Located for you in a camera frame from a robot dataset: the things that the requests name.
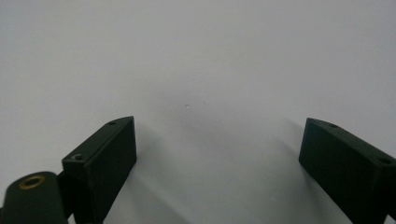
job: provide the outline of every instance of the small hole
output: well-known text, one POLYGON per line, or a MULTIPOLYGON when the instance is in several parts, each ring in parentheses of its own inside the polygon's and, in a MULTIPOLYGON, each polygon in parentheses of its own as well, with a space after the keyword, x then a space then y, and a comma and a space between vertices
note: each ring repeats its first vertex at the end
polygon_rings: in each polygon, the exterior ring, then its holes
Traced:
POLYGON ((46 177, 43 175, 31 176, 20 183, 20 189, 33 189, 43 183, 45 179, 46 177))
POLYGON ((384 164, 386 164, 386 165, 389 165, 389 164, 391 164, 392 163, 392 161, 391 160, 389 160, 389 159, 385 159, 385 158, 381 158, 381 159, 379 159, 382 163, 384 163, 384 164))
POLYGON ((25 182, 25 185, 28 186, 28 187, 31 187, 32 185, 35 185, 38 182, 40 182, 40 179, 39 178, 34 178, 34 179, 27 180, 25 182))
POLYGON ((75 161, 81 161, 84 157, 81 154, 76 154, 72 157, 75 161))

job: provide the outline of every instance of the white backdrop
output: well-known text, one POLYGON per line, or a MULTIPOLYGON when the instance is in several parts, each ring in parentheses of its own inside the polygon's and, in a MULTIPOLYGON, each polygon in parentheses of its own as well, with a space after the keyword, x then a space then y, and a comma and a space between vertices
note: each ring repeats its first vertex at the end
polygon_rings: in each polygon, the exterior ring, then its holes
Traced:
POLYGON ((396 157, 396 2, 0 1, 0 200, 106 122, 138 162, 106 223, 350 223, 307 117, 396 157))

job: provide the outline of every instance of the screw hole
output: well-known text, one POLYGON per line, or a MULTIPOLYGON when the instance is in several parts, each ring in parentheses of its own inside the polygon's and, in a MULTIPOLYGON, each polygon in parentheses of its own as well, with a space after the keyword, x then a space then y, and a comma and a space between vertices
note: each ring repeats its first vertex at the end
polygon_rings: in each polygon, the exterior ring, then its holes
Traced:
POLYGON ((385 158, 381 158, 381 159, 379 159, 379 160, 380 160, 382 163, 386 164, 386 165, 390 165, 390 164, 392 163, 391 160, 385 159, 385 158))
POLYGON ((20 183, 20 189, 33 189, 33 188, 39 186, 40 184, 42 184, 45 179, 46 179, 46 177, 44 177, 43 175, 31 176, 27 179, 24 179, 20 183))
POLYGON ((72 157, 73 160, 75 161, 82 161, 84 157, 82 156, 82 154, 76 154, 72 157))

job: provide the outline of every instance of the brass insert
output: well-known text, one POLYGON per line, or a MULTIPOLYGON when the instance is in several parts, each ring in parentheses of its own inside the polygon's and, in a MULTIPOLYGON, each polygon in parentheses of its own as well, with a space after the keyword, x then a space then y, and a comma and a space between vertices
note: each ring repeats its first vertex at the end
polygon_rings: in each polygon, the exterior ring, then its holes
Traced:
POLYGON ((29 178, 22 180, 20 183, 20 189, 33 189, 44 182, 46 177, 43 175, 33 175, 29 178))

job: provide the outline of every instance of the white surface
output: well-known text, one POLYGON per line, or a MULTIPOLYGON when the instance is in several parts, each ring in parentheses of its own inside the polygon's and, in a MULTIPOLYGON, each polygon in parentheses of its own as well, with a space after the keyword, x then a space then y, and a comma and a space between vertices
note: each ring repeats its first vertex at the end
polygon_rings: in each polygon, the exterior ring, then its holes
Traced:
POLYGON ((350 223, 307 117, 396 156, 396 2, 0 1, 0 190, 134 115, 106 223, 350 223))

